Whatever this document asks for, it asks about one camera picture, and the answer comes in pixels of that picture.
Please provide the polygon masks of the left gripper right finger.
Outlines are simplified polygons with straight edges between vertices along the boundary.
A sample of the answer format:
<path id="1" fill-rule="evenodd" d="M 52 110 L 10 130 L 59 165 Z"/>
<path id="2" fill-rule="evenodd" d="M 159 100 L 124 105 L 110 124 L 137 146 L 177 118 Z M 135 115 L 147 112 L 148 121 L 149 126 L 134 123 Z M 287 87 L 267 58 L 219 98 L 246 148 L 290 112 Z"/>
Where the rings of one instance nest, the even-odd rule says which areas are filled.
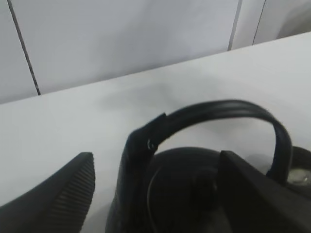
<path id="1" fill-rule="evenodd" d="M 285 188 L 231 151 L 222 151 L 218 195 L 234 233 L 309 233 L 311 200 Z"/>

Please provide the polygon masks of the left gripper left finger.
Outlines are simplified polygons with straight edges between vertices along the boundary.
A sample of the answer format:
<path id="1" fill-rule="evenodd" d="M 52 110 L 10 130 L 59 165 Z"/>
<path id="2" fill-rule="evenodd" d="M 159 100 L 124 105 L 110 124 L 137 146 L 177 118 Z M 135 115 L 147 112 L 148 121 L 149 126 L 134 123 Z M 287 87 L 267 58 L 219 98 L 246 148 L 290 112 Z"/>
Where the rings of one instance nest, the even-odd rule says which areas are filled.
<path id="1" fill-rule="evenodd" d="M 2 233 L 78 233 L 95 190 L 94 156 L 82 152 L 0 208 Z"/>

